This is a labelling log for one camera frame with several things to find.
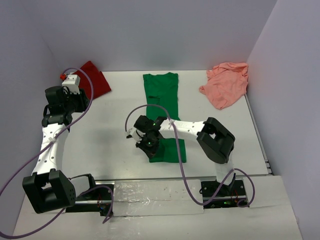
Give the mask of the green t-shirt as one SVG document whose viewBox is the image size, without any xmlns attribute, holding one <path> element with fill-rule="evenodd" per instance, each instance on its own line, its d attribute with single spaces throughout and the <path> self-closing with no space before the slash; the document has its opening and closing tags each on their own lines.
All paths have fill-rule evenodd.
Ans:
<svg viewBox="0 0 320 240">
<path fill-rule="evenodd" d="M 148 73 L 142 77 L 147 103 L 164 107 L 172 119 L 178 120 L 179 75 L 172 72 L 157 75 Z M 156 155 L 149 159 L 149 162 L 178 163 L 176 140 L 173 138 L 160 139 L 159 149 Z"/>
</svg>

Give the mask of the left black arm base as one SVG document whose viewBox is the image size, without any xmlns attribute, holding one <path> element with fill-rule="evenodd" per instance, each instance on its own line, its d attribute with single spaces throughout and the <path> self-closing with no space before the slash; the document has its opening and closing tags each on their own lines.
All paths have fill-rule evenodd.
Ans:
<svg viewBox="0 0 320 240">
<path fill-rule="evenodd" d="M 111 206 L 112 194 L 105 187 L 100 187 L 82 196 L 78 196 L 75 205 L 68 207 L 66 213 L 99 213 L 106 217 Z"/>
</svg>

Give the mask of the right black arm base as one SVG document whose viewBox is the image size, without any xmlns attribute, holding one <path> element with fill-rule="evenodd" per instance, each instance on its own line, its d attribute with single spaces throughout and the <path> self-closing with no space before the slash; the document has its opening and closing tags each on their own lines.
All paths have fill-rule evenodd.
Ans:
<svg viewBox="0 0 320 240">
<path fill-rule="evenodd" d="M 200 178 L 201 187 L 199 193 L 202 202 L 207 202 L 215 193 L 219 183 L 213 178 Z M 244 207 L 249 200 L 246 193 L 244 181 L 236 179 L 232 187 L 223 185 L 216 197 L 210 203 L 203 206 L 204 209 L 237 208 Z"/>
</svg>

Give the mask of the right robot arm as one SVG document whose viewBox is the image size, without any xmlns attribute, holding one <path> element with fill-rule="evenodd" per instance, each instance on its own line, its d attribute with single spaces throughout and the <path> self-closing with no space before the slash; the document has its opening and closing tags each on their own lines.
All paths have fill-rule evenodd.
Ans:
<svg viewBox="0 0 320 240">
<path fill-rule="evenodd" d="M 215 165 L 216 180 L 212 190 L 217 189 L 219 197 L 226 197 L 234 191 L 236 174 L 226 175 L 233 169 L 231 153 L 236 139 L 217 119 L 209 117 L 205 121 L 190 122 L 159 116 L 151 120 L 141 115 L 126 134 L 150 159 L 164 150 L 176 150 L 176 137 L 197 142 Z"/>
</svg>

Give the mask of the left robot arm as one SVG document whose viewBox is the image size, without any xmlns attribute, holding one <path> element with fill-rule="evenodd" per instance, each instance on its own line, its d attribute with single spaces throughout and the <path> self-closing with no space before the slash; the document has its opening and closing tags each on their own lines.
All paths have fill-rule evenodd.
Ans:
<svg viewBox="0 0 320 240">
<path fill-rule="evenodd" d="M 37 214 L 74 206 L 78 195 L 93 199 L 98 187 L 91 174 L 88 182 L 77 190 L 63 174 L 62 160 L 73 113 L 88 109 L 89 99 L 84 89 L 76 85 L 53 86 L 45 90 L 48 104 L 43 111 L 42 153 L 31 176 L 23 178 L 22 187 Z"/>
</svg>

